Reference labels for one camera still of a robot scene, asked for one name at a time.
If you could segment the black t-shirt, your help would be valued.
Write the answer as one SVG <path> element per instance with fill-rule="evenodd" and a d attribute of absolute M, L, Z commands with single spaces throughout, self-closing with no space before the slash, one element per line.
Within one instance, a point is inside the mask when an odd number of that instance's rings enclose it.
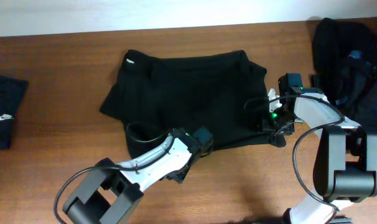
<path fill-rule="evenodd" d="M 188 133 L 207 128 L 215 150 L 284 147 L 282 136 L 264 128 L 269 118 L 266 73 L 243 50 L 191 58 L 129 50 L 100 112 L 123 123 L 132 157 L 149 151 L 172 128 Z"/>

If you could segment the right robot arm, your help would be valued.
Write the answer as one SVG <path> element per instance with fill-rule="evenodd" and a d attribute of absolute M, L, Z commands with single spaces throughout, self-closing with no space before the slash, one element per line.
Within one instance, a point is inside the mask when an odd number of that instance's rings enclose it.
<path fill-rule="evenodd" d="M 301 75 L 287 73 L 278 79 L 279 93 L 268 93 L 269 118 L 263 129 L 276 144 L 305 122 L 309 130 L 294 144 L 292 165 L 305 198 L 271 223 L 352 223 L 339 213 L 369 197 L 377 196 L 377 132 L 364 129 L 342 114 L 318 88 L 306 88 Z M 302 180 L 297 151 L 310 134 L 320 141 L 313 168 L 313 189 Z"/>

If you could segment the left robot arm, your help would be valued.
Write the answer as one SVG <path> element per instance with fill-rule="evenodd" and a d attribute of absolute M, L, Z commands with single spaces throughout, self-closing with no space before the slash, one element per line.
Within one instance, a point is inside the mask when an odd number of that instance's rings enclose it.
<path fill-rule="evenodd" d="M 193 134 L 172 129 L 154 149 L 114 163 L 105 158 L 67 180 L 85 178 L 65 201 L 62 211 L 73 223 L 127 223 L 144 192 L 162 179 L 181 184 L 190 168 L 213 150 L 213 135 L 205 127 Z"/>

